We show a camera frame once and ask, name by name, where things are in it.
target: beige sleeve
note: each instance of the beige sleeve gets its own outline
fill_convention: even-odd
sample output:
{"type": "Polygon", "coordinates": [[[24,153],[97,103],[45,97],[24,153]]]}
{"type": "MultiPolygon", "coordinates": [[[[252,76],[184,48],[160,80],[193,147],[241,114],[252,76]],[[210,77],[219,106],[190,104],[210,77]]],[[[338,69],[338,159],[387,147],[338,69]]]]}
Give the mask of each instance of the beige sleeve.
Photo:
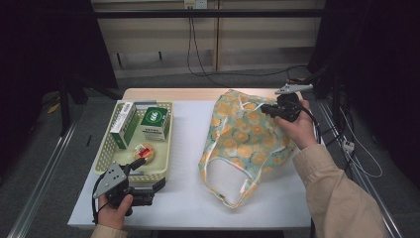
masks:
{"type": "Polygon", "coordinates": [[[304,149],[293,163],[306,187],[317,237],[386,237],[376,201],[337,168],[325,146],[304,149]]]}
{"type": "Polygon", "coordinates": [[[108,226],[96,225],[91,238],[126,238],[127,232],[108,226]]]}

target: yellow plastic basket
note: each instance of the yellow plastic basket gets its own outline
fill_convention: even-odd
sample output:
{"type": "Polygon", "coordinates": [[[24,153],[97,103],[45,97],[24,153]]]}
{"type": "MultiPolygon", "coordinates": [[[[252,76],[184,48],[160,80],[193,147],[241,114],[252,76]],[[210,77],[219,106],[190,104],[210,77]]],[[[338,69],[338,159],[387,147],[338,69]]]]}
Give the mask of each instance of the yellow plastic basket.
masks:
{"type": "Polygon", "coordinates": [[[165,141],[152,141],[146,140],[144,133],[141,130],[140,123],[145,116],[147,108],[139,109],[141,101],[135,102],[138,110],[137,113],[140,116],[139,124],[127,149],[119,149],[114,139],[110,134],[111,126],[117,119],[118,113],[122,109],[124,103],[129,100],[119,100],[115,105],[114,112],[112,113],[111,120],[106,129],[104,138],[102,139],[99,151],[96,154],[93,171],[102,175],[105,173],[112,162],[116,162],[122,166],[130,164],[134,161],[133,152],[136,146],[148,142],[155,147],[156,155],[155,158],[148,164],[139,167],[135,172],[129,175],[130,185],[142,186],[146,184],[155,183],[163,178],[168,177],[169,172],[169,152],[170,152],[170,140],[172,135],[172,102],[157,102],[157,107],[166,108],[168,110],[168,126],[169,132],[165,141]]]}

